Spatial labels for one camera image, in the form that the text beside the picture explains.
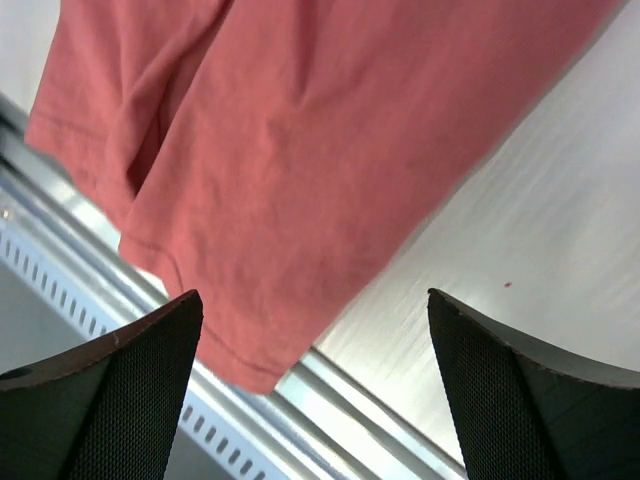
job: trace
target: metal grate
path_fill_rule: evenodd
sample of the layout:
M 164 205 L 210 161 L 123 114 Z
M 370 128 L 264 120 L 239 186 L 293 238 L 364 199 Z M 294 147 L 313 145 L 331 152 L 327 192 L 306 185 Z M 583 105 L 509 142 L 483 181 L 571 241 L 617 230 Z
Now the metal grate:
M 0 218 L 0 261 L 17 274 L 83 338 L 90 340 L 120 325 L 90 294 L 65 275 L 23 234 L 9 215 Z M 179 427 L 233 478 L 285 478 L 257 449 L 218 415 L 193 389 L 185 395 Z

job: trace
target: red shirt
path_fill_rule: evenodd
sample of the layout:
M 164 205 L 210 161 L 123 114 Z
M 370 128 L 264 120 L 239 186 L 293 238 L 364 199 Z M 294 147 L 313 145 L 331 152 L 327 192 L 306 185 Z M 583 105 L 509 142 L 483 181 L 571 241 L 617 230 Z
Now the red shirt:
M 268 392 L 618 3 L 62 0 L 27 141 Z

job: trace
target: metal floor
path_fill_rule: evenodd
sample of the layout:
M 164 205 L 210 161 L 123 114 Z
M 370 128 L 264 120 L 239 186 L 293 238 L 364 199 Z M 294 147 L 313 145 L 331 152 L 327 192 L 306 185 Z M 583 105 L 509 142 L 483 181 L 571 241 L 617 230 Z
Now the metal floor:
M 7 15 L 18 24 L 29 8 L 12 6 Z M 24 75 L 0 77 L 0 90 L 25 109 L 55 13 L 22 26 L 39 42 L 12 47 L 9 60 L 22 62 Z M 640 2 L 629 2 L 317 343 L 459 461 L 428 334 L 428 288 L 570 351 L 640 370 L 638 21 Z M 11 54 L 0 48 L 0 59 Z

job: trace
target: brushed metal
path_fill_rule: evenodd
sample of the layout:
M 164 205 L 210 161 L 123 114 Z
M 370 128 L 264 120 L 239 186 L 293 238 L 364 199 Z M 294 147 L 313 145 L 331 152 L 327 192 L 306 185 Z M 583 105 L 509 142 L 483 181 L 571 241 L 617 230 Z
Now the brushed metal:
M 640 2 L 630 2 L 317 346 L 461 461 L 427 289 L 640 370 Z

